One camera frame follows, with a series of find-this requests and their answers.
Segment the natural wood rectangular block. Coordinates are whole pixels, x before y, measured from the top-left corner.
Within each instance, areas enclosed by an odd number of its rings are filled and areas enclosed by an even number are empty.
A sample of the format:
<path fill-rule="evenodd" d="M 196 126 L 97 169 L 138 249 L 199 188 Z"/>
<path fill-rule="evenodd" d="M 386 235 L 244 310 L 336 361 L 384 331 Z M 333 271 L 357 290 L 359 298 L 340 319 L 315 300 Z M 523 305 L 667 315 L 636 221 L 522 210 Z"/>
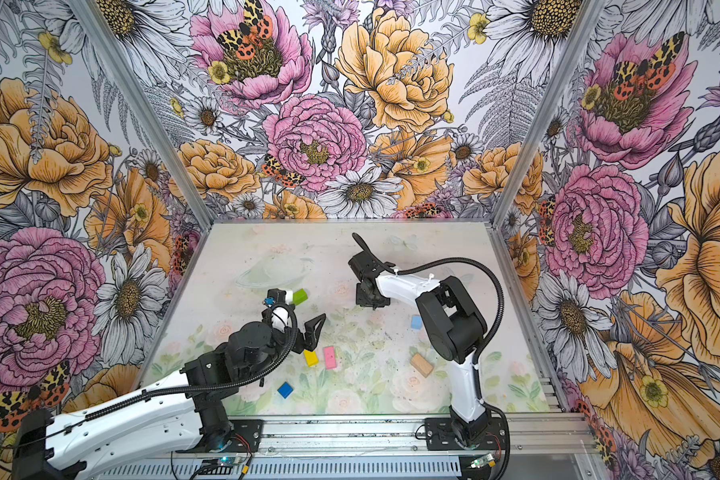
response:
<path fill-rule="evenodd" d="M 428 378 L 434 371 L 434 366 L 420 353 L 411 357 L 410 364 L 424 378 Z"/>

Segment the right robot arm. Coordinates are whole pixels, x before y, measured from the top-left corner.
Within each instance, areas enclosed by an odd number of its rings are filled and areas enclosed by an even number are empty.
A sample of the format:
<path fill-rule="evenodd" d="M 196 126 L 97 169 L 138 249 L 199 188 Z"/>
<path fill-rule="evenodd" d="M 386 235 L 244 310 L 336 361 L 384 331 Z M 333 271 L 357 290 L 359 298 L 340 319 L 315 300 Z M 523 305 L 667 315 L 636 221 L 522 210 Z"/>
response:
<path fill-rule="evenodd" d="M 410 269 L 379 259 L 357 233 L 361 248 L 348 262 L 357 278 L 356 304 L 378 309 L 400 301 L 418 310 L 435 352 L 448 362 L 451 404 L 449 415 L 458 444 L 475 448 L 488 433 L 492 421 L 484 401 L 479 357 L 495 337 L 503 320 L 504 294 L 500 280 L 486 265 L 465 257 L 446 257 Z M 485 273 L 495 289 L 496 315 L 488 324 L 463 282 L 451 275 L 442 280 L 420 274 L 447 264 L 463 264 Z"/>

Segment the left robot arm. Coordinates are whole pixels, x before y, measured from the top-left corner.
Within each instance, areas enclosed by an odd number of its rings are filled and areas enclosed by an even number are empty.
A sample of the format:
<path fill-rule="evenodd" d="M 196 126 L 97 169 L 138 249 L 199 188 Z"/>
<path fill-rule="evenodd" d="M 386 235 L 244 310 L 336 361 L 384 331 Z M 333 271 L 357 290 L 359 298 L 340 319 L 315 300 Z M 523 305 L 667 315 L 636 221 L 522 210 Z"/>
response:
<path fill-rule="evenodd" d="M 91 479 L 115 467 L 175 451 L 221 451 L 234 428 L 223 401 L 261 382 L 290 353 L 314 350 L 326 321 L 298 325 L 292 304 L 275 304 L 214 350 L 138 391 L 94 407 L 22 421 L 14 479 Z"/>

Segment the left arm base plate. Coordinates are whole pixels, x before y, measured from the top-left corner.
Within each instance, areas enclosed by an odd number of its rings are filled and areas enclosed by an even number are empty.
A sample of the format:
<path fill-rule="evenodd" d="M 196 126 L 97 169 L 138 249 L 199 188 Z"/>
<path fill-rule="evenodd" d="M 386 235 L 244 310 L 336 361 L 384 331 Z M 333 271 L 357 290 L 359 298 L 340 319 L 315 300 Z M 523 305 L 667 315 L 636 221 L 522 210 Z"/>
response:
<path fill-rule="evenodd" d="M 262 437 L 264 421 L 259 419 L 229 420 L 211 423 L 200 429 L 200 441 L 192 453 L 256 453 Z"/>

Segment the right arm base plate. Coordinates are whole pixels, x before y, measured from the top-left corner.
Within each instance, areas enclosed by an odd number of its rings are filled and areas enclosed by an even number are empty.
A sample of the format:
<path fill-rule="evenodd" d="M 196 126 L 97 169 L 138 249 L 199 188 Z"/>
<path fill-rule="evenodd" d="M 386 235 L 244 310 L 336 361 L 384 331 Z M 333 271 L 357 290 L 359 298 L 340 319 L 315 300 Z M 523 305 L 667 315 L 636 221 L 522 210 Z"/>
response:
<path fill-rule="evenodd" d="M 429 451 L 506 451 L 509 428 L 498 415 L 486 413 L 465 422 L 458 416 L 424 419 L 424 440 Z"/>

